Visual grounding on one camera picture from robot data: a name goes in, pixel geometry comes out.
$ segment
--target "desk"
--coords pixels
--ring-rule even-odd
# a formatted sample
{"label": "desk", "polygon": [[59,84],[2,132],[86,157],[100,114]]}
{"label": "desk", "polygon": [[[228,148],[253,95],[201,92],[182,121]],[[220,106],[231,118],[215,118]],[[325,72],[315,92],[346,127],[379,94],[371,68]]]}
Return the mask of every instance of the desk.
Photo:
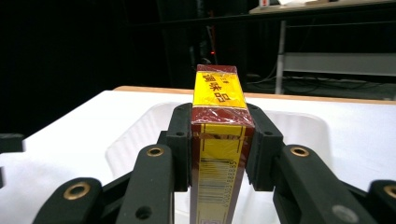
{"label": "desk", "polygon": [[[372,10],[395,3],[393,0],[340,0],[316,5],[285,5],[270,7],[255,7],[250,14],[275,14],[275,13],[306,13],[311,15],[314,11],[343,10],[348,13],[354,7],[366,7]],[[349,75],[395,76],[395,53],[286,53],[286,20],[281,22],[279,49],[276,67],[276,91],[282,93],[282,77],[284,71],[333,73]]]}
{"label": "desk", "polygon": [[[375,179],[394,179],[396,102],[246,93],[264,111],[301,113],[326,122],[332,170],[367,190]],[[192,101],[191,90],[119,87],[103,91],[24,140],[25,152],[0,155],[2,223],[31,223],[51,193],[67,180],[114,179],[106,151],[154,105]]]}

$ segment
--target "white table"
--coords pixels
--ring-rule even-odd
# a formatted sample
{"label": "white table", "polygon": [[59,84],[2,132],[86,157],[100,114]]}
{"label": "white table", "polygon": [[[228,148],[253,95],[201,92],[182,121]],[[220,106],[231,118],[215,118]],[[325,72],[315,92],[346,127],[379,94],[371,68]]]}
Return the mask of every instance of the white table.
{"label": "white table", "polygon": [[[25,152],[0,155],[6,185],[0,189],[1,223],[31,223],[40,206],[65,181],[114,179],[105,153],[152,106],[185,104],[192,91],[120,87],[103,91],[24,140]],[[304,113],[328,125],[332,170],[367,190],[375,179],[396,179],[396,103],[247,93],[263,110]]]}

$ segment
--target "brass insert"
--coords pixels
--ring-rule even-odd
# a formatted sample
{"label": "brass insert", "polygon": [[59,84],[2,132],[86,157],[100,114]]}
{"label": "brass insert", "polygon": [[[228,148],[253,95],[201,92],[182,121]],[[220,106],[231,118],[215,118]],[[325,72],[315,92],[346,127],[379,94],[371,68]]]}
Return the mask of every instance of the brass insert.
{"label": "brass insert", "polygon": [[396,185],[387,185],[384,191],[392,198],[396,199]]}
{"label": "brass insert", "polygon": [[148,156],[150,157],[158,157],[164,153],[163,149],[160,147],[152,147],[148,150]]}
{"label": "brass insert", "polygon": [[64,198],[67,200],[75,200],[84,197],[88,192],[90,192],[91,186],[87,182],[78,182],[70,186],[64,192]]}
{"label": "brass insert", "polygon": [[309,151],[302,147],[292,147],[290,151],[292,154],[299,157],[307,157],[309,155]]}

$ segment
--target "yellow label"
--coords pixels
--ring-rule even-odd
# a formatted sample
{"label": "yellow label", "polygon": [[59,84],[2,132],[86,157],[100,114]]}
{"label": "yellow label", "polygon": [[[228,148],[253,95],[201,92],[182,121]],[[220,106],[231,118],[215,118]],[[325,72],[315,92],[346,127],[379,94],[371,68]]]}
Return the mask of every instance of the yellow label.
{"label": "yellow label", "polygon": [[[245,136],[245,126],[202,124],[201,133]],[[243,140],[201,139],[197,224],[225,224]]]}
{"label": "yellow label", "polygon": [[235,73],[198,71],[192,104],[247,108],[238,75]]}

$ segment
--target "small box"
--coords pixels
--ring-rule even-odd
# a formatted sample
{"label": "small box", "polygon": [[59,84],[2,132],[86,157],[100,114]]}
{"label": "small box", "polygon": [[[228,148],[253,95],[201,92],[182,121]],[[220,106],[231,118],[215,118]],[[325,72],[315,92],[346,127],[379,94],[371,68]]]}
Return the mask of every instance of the small box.
{"label": "small box", "polygon": [[254,134],[235,66],[198,64],[191,131],[191,224],[230,224]]}

